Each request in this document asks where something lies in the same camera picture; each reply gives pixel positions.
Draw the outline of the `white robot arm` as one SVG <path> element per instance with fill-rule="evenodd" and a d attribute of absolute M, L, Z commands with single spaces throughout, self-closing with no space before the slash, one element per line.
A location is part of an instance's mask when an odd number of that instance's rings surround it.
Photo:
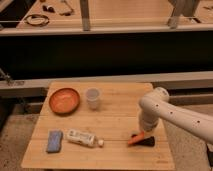
<path fill-rule="evenodd" d="M 140 99 L 140 130 L 151 133 L 157 127 L 159 119 L 164 119 L 213 144 L 213 117 L 172 105 L 169 99 L 168 91 L 162 87 L 153 89 Z"/>

